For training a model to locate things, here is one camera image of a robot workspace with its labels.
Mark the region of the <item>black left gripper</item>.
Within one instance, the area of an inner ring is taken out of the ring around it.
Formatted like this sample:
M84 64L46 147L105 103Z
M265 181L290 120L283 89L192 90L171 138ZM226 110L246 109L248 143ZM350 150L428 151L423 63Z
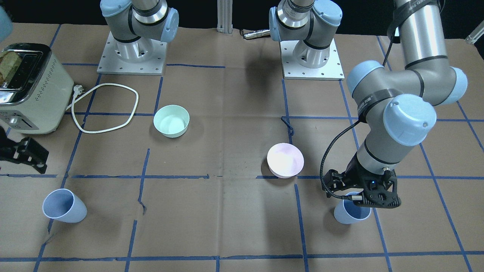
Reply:
M396 173L387 167L382 174L375 174L362 166L352 166L342 173L330 169L323 176L321 187L327 195L353 187L363 189L359 193L362 199L353 201L360 207L393 209L402 203L397 193Z

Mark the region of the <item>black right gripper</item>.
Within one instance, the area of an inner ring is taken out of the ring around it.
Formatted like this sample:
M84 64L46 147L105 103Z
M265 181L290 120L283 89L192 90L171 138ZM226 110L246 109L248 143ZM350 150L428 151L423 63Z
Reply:
M32 137L15 142L7 138L5 129L0 128L0 160L33 167L40 174L47 170L49 151Z

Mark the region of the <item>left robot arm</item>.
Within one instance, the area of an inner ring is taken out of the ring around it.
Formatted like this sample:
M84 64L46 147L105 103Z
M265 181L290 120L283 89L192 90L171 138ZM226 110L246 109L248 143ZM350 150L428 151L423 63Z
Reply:
M356 124L370 132L342 173L324 172L329 144L320 164L320 182L328 198L367 208L401 205L396 166L419 145L437 121L435 106L457 102L467 90L467 76L449 64L437 0L396 0L387 36L399 33L405 69L388 71L368 60L356 65L346 85L357 104Z

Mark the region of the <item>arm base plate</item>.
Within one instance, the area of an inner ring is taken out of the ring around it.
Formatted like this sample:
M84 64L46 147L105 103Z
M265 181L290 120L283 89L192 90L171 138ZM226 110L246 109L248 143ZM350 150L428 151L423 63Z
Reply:
M343 67L334 39L325 49L313 49L303 41L279 43L284 79L343 80Z
M109 33L97 72L112 75L161 76L166 64L168 44L149 38L131 43L117 41Z

